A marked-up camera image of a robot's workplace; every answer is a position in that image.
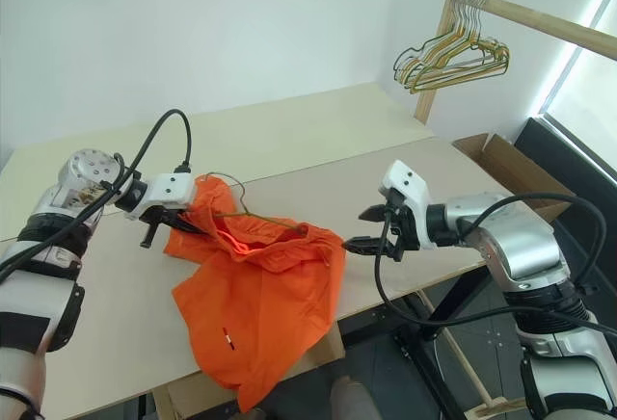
orange cloth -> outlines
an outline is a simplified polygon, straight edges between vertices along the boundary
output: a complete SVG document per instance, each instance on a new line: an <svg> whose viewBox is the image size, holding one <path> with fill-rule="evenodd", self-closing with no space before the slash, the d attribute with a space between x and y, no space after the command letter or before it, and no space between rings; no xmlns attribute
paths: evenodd
<svg viewBox="0 0 617 420"><path fill-rule="evenodd" d="M209 235L172 230L165 252L200 263L174 289L201 369L238 390L246 411L332 326L345 252L332 231L301 232L236 211L222 180L201 176L185 219ZM296 223L291 220L278 221Z"/></svg>

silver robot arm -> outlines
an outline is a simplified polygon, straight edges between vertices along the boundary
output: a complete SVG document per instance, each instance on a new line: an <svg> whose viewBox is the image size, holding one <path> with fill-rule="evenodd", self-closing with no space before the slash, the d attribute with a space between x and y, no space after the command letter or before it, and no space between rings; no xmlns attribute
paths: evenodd
<svg viewBox="0 0 617 420"><path fill-rule="evenodd" d="M375 205L361 219L382 222L393 214L396 244L355 237L344 247L400 261L408 249L458 246L477 249L509 305L558 311L597 323L575 285L552 227L523 202L506 205L467 233L500 194L457 197L433 204L424 180L400 161L386 173L380 193L388 205ZM515 313L523 346L521 374L530 412L536 419L596 420L617 413L617 363L603 334L549 314Z"/></svg>
<svg viewBox="0 0 617 420"><path fill-rule="evenodd" d="M109 187L121 171L111 156L84 149L69 157L0 263L43 242L74 220ZM189 230L177 214L195 193L190 173L158 174L140 180L135 172L109 200L131 220L150 225L143 247L149 247L156 226L167 223ZM0 283L0 419L40 418L44 389L44 356L70 339L84 288L77 284L82 256L102 215L102 208L68 236L29 260Z"/></svg>

black cable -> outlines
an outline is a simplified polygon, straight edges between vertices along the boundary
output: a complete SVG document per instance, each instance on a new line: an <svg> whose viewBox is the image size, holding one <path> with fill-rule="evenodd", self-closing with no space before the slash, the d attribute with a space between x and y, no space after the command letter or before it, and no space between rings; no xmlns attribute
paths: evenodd
<svg viewBox="0 0 617 420"><path fill-rule="evenodd" d="M465 229L461 233L461 239L465 239L468 235L470 235L475 228L477 228L484 220L486 220L492 213L494 213L499 208L508 205L510 203L514 203L515 201L521 200L534 200L534 199L551 199L551 200L561 200L568 201L573 205L578 205L581 208L585 209L588 213L590 213L595 221L595 231L594 231L594 240L591 245L591 250L589 251L589 256L587 257L587 262L585 263L581 273L575 278L574 283L576 286L582 284L584 280L589 278L591 271L593 271L596 261L598 260L598 256L602 252L602 248L604 246L604 242L606 240L606 220L604 219L604 215L602 211L596 207L592 202L586 200L581 197L576 196L567 196L565 194L555 194L551 192L532 192L527 194L518 194L511 197L503 198L502 200L494 203L489 208L484 210L480 216L478 216L471 225Z"/></svg>
<svg viewBox="0 0 617 420"><path fill-rule="evenodd" d="M41 251L43 251L47 247L52 246L54 243L64 239L70 233L71 230L78 227L81 223L85 222L89 217L94 215L98 210L103 208L105 206L105 203L107 203L116 194L116 192L124 185L124 183L128 180L128 178L133 173L133 171L140 164L140 162L144 158L144 155L146 154L146 151L148 150L150 144L152 143L152 140L158 133L159 129L161 128L163 123L172 115L180 115L180 117L182 118L182 121L184 122L184 128L186 130L186 153L185 153L184 161L182 162L182 166L188 169L190 165L191 146L192 146L191 126L189 124L187 117L184 115L183 112L177 109L171 109L167 111L165 114L163 114L163 116L159 120L157 120L156 123L154 123L154 126L152 126L152 129L146 136L144 143L142 144L139 151L137 152L137 155L135 156L135 159L131 163L131 166L128 168L128 170L126 171L124 170L125 166L124 166L124 160L122 156L118 153L114 154L114 158L116 158L116 160L118 160L119 163L121 164L121 170L118 176L116 177L116 180L107 189L105 194L103 194L101 197L96 199L90 205L86 206L79 213L79 215L77 215L69 224L67 224L61 230L51 235L49 238L45 239L39 244L36 244L33 247L30 247L24 251L16 253L9 259L6 259L5 261L3 261L2 264L0 264L0 283L6 280L6 278L10 276L14 271L19 269L21 266L23 266L23 264L25 264L27 261L32 259L37 254L39 254Z"/></svg>
<svg viewBox="0 0 617 420"><path fill-rule="evenodd" d="M556 312L556 311L547 311L546 309L542 309L541 307L533 307L533 306L498 307L495 309L489 309L488 311L471 314L470 316L459 317L457 319L450 319L447 321L429 321L425 319L418 319L418 317L416 317L415 315L408 313L407 311L401 309L396 304L391 302L390 299L388 298L388 295L386 295L386 292L384 291L384 286L382 285L381 271L380 271L382 251L384 250L386 246L386 241L388 239L388 230L389 230L391 216L392 216L391 211L387 210L386 219L384 221L384 229L382 230L382 235L379 241L378 252L375 255L375 285L377 286L377 291L379 292L380 297L384 301L384 304L392 312L402 317L403 319L413 324L418 324L418 325L425 326L425 327L452 327L452 326L460 326L461 324L468 324L469 322L478 321L486 317L497 316L499 314L509 314L513 312L532 312L532 313L548 314L551 317L563 320L575 326L590 328L592 330L604 333L605 335L610 335L612 337L617 338L617 329L615 328L603 326L602 324L594 324L593 322L578 319L568 314L563 314L561 312Z"/></svg>

cardboard box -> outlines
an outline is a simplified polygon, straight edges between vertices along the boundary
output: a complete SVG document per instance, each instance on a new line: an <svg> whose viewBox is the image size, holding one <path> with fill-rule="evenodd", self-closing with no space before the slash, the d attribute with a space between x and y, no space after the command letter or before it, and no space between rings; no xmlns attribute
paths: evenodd
<svg viewBox="0 0 617 420"><path fill-rule="evenodd" d="M574 195L566 186L500 136L494 135L487 142L488 136L488 133L469 136L454 141L452 145L512 194L557 192L568 196ZM527 204L549 223L570 206L568 202L556 200L529 200Z"/></svg>
<svg viewBox="0 0 617 420"><path fill-rule="evenodd" d="M285 374L284 380L345 357L338 324ZM152 390L160 420L184 420L209 408L232 401L235 391L224 389L208 375L197 373Z"/></svg>

floor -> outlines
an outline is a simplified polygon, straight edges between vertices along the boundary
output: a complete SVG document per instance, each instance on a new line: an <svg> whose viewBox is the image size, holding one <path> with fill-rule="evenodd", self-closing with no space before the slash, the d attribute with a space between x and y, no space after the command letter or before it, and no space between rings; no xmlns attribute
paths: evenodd
<svg viewBox="0 0 617 420"><path fill-rule="evenodd" d="M582 252L573 246L567 237L557 229L556 236L573 270L582 261ZM444 282L427 290L433 302L438 302L447 292L451 282ZM588 303L599 315L601 322L615 319L609 314L606 300L613 300L609 290L592 297ZM469 304L461 315L504 305L503 297L494 283L487 286ZM387 316L383 307L377 307L339 323L345 333L367 324L378 322ZM511 316L497 316L482 321L451 328L456 340L467 355L471 365L483 380L493 397L508 399L523 395L519 375L522 351L514 330ZM427 351L433 352L432 344ZM447 347L443 337L436 344L437 355L443 369L443 376L450 390L463 409L481 404L480 397L472 388L460 364ZM440 418L438 408L416 369L402 357L398 347L387 335L377 336L347 349L340 361L315 369L294 379L280 383L261 403L261 407L279 420L329 420L330 386L342 375L349 375L361 381L371 392L384 420L435 419ZM147 412L151 411L148 399ZM84 420L137 420L137 403L132 401L110 407L85 417ZM215 407L201 413L194 420L227 420L235 411L235 403ZM530 420L526 410L494 417L498 420Z"/></svg>

